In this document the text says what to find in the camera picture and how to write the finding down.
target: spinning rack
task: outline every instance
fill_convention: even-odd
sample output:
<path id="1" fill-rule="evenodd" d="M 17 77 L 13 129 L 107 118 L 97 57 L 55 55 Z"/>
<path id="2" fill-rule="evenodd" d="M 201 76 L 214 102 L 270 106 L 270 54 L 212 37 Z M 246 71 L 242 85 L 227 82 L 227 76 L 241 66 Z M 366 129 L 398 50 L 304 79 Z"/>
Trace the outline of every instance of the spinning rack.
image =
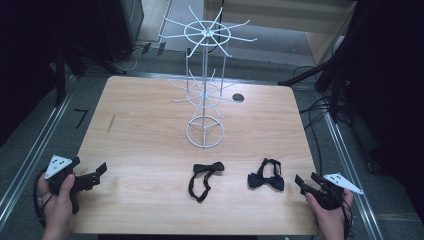
<path id="1" fill-rule="evenodd" d="M 244 26 L 249 23 L 249 21 L 234 25 L 231 27 L 226 27 L 225 25 L 218 23 L 218 19 L 220 19 L 222 15 L 222 8 L 220 9 L 218 15 L 216 16 L 214 21 L 207 20 L 199 20 L 199 18 L 194 14 L 191 7 L 188 6 L 191 14 L 196 19 L 196 21 L 189 24 L 182 24 L 173 20 L 170 20 L 163 17 L 167 22 L 177 24 L 184 27 L 184 34 L 182 35 L 174 35 L 174 36 L 163 36 L 163 38 L 186 38 L 186 86 L 182 87 L 175 83 L 171 84 L 175 87 L 186 90 L 186 98 L 172 100 L 174 102 L 182 102 L 189 101 L 192 105 L 196 107 L 193 116 L 186 127 L 186 136 L 187 139 L 195 146 L 201 148 L 211 148 L 218 145 L 222 139 L 224 138 L 224 127 L 222 123 L 215 117 L 210 115 L 206 115 L 207 109 L 213 109 L 215 114 L 222 118 L 219 114 L 216 106 L 222 101 L 229 101 L 240 103 L 243 101 L 243 96 L 240 94 L 235 94 L 233 99 L 226 99 L 222 97 L 222 90 L 228 88 L 234 83 L 227 85 L 224 87 L 224 73 L 225 73 L 225 64 L 227 57 L 231 57 L 228 54 L 228 42 L 231 39 L 245 41 L 245 42 L 253 42 L 257 39 L 244 39 L 238 38 L 231 35 L 230 29 Z M 194 48 L 192 51 L 188 51 L 188 44 L 194 44 Z M 196 78 L 193 76 L 191 70 L 189 69 L 189 58 L 193 56 L 195 51 L 202 47 L 202 76 Z M 221 83 L 220 85 L 214 84 L 214 76 L 215 70 L 213 71 L 210 78 L 208 78 L 208 64 L 209 64 L 209 48 L 219 47 L 219 49 L 224 53 L 224 60 L 222 64 L 222 75 L 221 75 Z M 195 138 L 199 135 L 200 129 L 200 140 Z"/>

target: finger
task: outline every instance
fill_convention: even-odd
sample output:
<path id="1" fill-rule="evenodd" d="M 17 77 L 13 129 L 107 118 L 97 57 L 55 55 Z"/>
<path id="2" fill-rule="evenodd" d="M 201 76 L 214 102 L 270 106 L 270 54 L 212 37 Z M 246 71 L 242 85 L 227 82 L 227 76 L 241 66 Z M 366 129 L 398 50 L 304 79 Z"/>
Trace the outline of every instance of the finger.
<path id="1" fill-rule="evenodd" d="M 306 201 L 308 201 L 309 203 L 309 206 L 311 206 L 312 210 L 315 213 L 318 213 L 322 209 L 318 201 L 315 199 L 314 195 L 312 195 L 311 193 L 306 193 L 305 197 Z"/>
<path id="2" fill-rule="evenodd" d="M 69 195 L 70 195 L 72 187 L 74 186 L 74 183 L 75 183 L 75 176 L 73 174 L 69 174 L 68 176 L 66 176 L 65 180 L 60 186 L 58 201 L 66 202 L 69 200 Z"/>
<path id="3" fill-rule="evenodd" d="M 353 202 L 353 193 L 347 189 L 344 190 L 344 200 L 346 201 L 346 203 L 351 206 L 352 202 Z"/>
<path id="4" fill-rule="evenodd" d="M 45 194 L 47 192 L 50 192 L 49 183 L 45 179 L 45 174 L 41 174 L 41 177 L 38 179 L 38 189 L 40 190 L 41 194 Z"/>

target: wooden table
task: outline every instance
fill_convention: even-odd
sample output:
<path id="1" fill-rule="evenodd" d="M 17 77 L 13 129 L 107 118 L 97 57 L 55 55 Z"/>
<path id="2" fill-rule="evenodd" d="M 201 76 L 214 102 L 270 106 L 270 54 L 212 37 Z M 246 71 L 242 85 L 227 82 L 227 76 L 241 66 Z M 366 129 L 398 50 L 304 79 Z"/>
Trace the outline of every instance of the wooden table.
<path id="1" fill-rule="evenodd" d="M 195 107 L 170 80 L 111 77 L 79 151 L 78 175 L 107 162 L 101 184 L 79 196 L 75 233 L 313 235 L 314 217 L 295 184 L 315 171 L 290 88 L 235 84 L 224 90 L 245 97 L 222 101 L 225 136 L 213 148 L 192 145 L 185 129 Z M 284 191 L 249 189 L 247 176 L 264 158 L 279 160 Z M 193 165 L 221 161 L 207 198 L 188 193 Z M 272 176 L 272 165 L 265 167 Z M 203 190 L 203 175 L 195 193 Z"/>

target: hand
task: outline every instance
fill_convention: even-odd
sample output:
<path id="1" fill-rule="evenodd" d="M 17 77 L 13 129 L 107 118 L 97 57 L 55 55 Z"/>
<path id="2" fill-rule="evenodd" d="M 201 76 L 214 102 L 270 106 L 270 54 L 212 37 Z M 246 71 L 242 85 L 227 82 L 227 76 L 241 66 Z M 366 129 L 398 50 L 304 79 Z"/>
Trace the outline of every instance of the hand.
<path id="1" fill-rule="evenodd" d="M 345 202 L 343 202 L 343 205 L 345 208 L 349 208 L 353 201 L 353 194 L 347 189 L 344 190 L 344 194 Z M 309 203 L 309 206 L 315 213 L 320 229 L 321 239 L 344 240 L 345 217 L 343 215 L 342 208 L 340 207 L 334 210 L 326 210 L 319 205 L 312 194 L 306 193 L 305 197 L 306 201 Z"/>
<path id="2" fill-rule="evenodd" d="M 67 239 L 74 228 L 70 192 L 75 183 L 75 176 L 69 174 L 65 178 L 60 187 L 59 196 L 56 196 L 50 193 L 49 184 L 45 180 L 44 174 L 38 179 L 38 189 L 43 193 L 43 204 L 48 201 L 44 208 L 46 230 L 43 240 Z"/>

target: black bow tie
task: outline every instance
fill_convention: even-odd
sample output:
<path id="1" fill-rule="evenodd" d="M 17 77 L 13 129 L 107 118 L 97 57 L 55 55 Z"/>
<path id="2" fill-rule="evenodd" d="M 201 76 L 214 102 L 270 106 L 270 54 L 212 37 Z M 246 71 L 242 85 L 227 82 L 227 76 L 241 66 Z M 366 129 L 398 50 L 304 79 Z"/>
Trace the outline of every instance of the black bow tie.
<path id="1" fill-rule="evenodd" d="M 201 172 L 209 172 L 209 171 L 224 171 L 224 164 L 221 162 L 216 162 L 212 165 L 202 165 L 202 164 L 194 164 L 193 172 L 201 173 Z"/>
<path id="2" fill-rule="evenodd" d="M 216 162 L 212 165 L 194 164 L 194 176 L 190 179 L 190 183 L 188 184 L 188 192 L 190 193 L 190 196 L 197 200 L 197 202 L 202 202 L 208 195 L 209 190 L 211 190 L 211 187 L 208 184 L 208 179 L 216 171 L 224 171 L 224 164 L 222 164 L 221 162 Z M 194 179 L 196 178 L 198 173 L 202 172 L 208 172 L 203 179 L 203 185 L 205 185 L 206 190 L 202 193 L 200 197 L 198 197 L 193 192 Z"/>
<path id="3" fill-rule="evenodd" d="M 271 163 L 274 165 L 274 176 L 270 178 L 264 178 L 263 171 L 266 164 Z M 280 169 L 280 174 L 277 172 L 277 165 Z M 262 186 L 264 183 L 271 185 L 272 187 L 284 191 L 284 179 L 281 177 L 281 163 L 274 159 L 264 159 L 258 173 L 251 173 L 247 176 L 247 182 L 249 187 L 257 188 Z"/>

